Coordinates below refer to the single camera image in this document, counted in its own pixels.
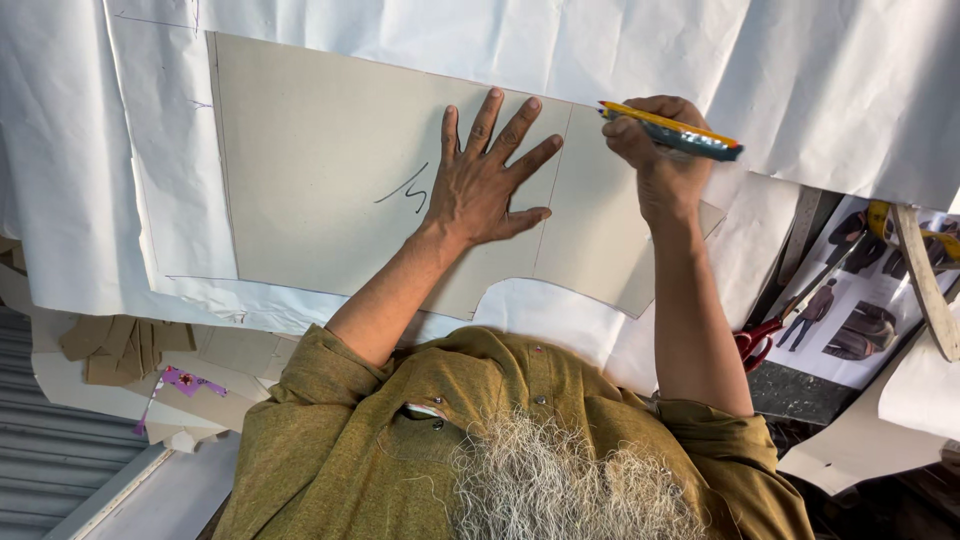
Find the metal shutter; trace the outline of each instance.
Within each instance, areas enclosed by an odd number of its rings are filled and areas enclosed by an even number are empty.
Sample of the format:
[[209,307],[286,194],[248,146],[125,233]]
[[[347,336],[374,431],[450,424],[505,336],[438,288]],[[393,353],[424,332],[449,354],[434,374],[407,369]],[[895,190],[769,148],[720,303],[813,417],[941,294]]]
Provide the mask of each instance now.
[[38,539],[147,447],[133,420],[53,405],[34,379],[30,322],[0,307],[0,537]]

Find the olive green shirt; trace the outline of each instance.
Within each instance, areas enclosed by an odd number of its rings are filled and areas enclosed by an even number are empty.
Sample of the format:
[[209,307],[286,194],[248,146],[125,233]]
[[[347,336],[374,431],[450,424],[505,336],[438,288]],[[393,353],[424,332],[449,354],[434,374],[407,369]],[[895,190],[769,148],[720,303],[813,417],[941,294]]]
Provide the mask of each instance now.
[[683,401],[651,410],[535,339],[463,328],[376,369],[314,325],[270,393],[247,413],[216,540],[447,538],[465,429],[517,405],[582,428],[596,455],[628,441],[662,458],[713,537],[813,538],[761,416]]

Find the yellow measuring tape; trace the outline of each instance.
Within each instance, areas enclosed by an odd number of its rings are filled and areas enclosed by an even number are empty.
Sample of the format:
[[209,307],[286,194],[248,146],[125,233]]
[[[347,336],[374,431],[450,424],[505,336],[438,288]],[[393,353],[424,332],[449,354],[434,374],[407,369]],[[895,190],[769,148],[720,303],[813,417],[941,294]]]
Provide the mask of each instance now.
[[[867,207],[867,224],[878,238],[883,238],[888,244],[895,245],[890,242],[890,236],[894,231],[893,225],[891,224],[890,228],[887,228],[889,214],[890,203],[871,201]],[[932,236],[940,240],[943,242],[944,247],[947,248],[947,255],[949,255],[954,262],[960,261],[960,240],[958,240],[956,236],[947,233],[935,233],[934,231],[927,231],[925,229],[920,229],[920,236],[924,238]]]

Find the pencil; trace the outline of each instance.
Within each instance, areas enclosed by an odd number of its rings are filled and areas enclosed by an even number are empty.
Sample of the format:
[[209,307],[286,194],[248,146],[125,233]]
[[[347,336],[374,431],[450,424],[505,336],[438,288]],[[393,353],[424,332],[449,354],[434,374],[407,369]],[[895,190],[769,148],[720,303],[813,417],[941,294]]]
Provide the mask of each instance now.
[[660,116],[658,114],[653,114],[645,110],[633,109],[633,108],[627,107],[626,105],[620,105],[619,103],[615,103],[612,101],[600,101],[598,103],[606,107],[607,109],[613,110],[615,112],[619,112],[620,114],[625,114],[627,116],[631,116],[632,118],[636,118],[638,120],[646,120],[647,122],[650,122],[652,124],[657,124],[659,126],[663,126],[664,128],[669,128],[676,132],[680,132],[681,134],[694,133],[697,135],[710,137],[722,142],[723,144],[726,144],[730,148],[736,148],[737,146],[740,145],[739,142],[737,142],[735,139],[729,138],[728,136],[722,136],[708,130],[695,128],[689,124],[678,122],[676,120],[671,120],[670,118],[665,118],[663,116]]

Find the shirt sleeve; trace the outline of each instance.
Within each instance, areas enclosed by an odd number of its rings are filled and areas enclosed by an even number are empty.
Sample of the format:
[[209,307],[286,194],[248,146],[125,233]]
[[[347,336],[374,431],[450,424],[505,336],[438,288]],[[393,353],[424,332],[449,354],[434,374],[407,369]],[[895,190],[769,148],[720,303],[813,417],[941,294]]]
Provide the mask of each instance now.
[[777,474],[777,448],[762,416],[736,418],[688,401],[665,400],[658,408],[744,538],[813,538],[803,498]]
[[376,369],[326,329],[312,325],[271,399],[244,418],[233,494],[217,540],[254,538],[316,477],[356,406],[393,373]]

